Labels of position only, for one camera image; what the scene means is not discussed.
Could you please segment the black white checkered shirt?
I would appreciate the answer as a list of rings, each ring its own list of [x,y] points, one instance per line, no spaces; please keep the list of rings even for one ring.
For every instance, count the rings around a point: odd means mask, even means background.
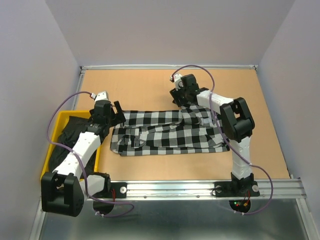
[[[122,157],[222,153],[229,151],[208,108],[186,104],[179,110],[124,112],[113,128],[110,150]]]

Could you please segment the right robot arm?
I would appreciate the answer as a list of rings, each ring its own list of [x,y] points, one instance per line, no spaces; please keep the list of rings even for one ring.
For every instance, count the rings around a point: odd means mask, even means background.
[[[227,138],[232,151],[231,179],[215,183],[215,196],[258,197],[260,195],[250,161],[250,141],[255,122],[244,98],[236,99],[212,93],[209,89],[200,88],[193,74],[171,76],[174,89],[170,91],[173,102],[179,107],[193,103],[208,108],[218,116],[222,124],[222,136]]]

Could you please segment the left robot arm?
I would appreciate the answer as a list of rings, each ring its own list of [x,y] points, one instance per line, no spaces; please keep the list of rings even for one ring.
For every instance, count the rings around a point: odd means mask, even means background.
[[[42,210],[49,213],[76,217],[84,202],[95,194],[106,197],[113,194],[109,174],[95,172],[87,175],[85,166],[110,133],[110,128],[126,120],[118,101],[96,100],[90,118],[79,127],[73,147],[56,142],[55,146],[68,155],[52,171],[41,177]]]

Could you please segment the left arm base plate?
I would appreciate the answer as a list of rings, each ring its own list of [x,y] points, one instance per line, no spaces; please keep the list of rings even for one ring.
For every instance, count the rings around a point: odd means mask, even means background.
[[[101,184],[98,186],[89,184],[88,192],[94,198],[99,199],[126,199],[128,184],[126,182],[111,182],[104,183],[103,189],[99,190]]]

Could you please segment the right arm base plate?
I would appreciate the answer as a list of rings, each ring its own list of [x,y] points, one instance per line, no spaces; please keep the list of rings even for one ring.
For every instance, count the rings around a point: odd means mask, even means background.
[[[251,183],[239,185],[235,181],[218,181],[214,183],[212,194],[218,198],[259,197],[260,192],[253,190]]]

